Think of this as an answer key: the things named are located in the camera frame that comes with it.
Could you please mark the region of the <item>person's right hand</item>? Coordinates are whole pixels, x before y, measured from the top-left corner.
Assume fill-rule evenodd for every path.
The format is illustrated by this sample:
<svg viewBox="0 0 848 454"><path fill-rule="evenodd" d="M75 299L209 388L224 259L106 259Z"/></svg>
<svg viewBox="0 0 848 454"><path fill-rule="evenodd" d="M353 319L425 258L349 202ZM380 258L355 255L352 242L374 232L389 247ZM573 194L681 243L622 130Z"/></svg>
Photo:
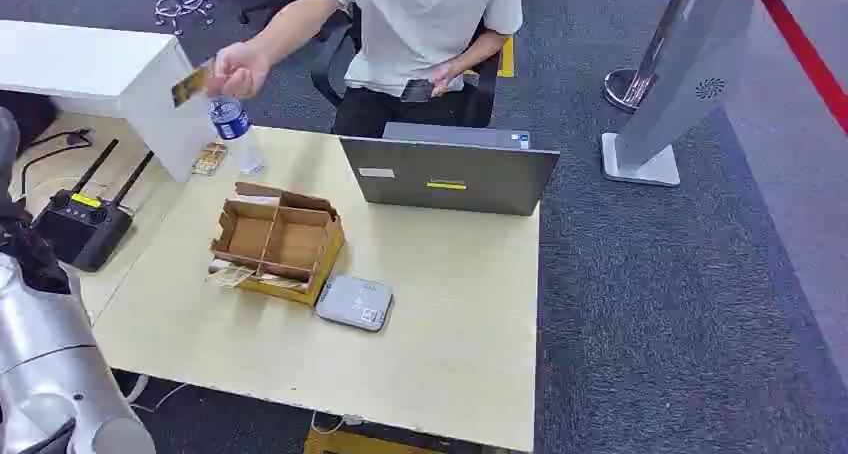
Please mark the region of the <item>person's right hand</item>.
<svg viewBox="0 0 848 454"><path fill-rule="evenodd" d="M249 99L263 87L270 72L268 55L253 40L221 49L206 76L210 97Z"/></svg>

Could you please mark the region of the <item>person's left hand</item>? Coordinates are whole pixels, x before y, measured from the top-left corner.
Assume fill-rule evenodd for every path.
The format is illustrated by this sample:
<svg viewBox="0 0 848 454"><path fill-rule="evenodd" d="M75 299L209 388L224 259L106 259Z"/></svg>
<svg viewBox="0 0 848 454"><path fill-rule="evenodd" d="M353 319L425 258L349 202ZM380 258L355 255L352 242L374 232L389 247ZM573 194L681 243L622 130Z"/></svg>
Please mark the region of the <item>person's left hand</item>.
<svg viewBox="0 0 848 454"><path fill-rule="evenodd" d="M431 97L439 97L448 92L461 90L464 70L453 61L440 64L429 78L432 84Z"/></svg>

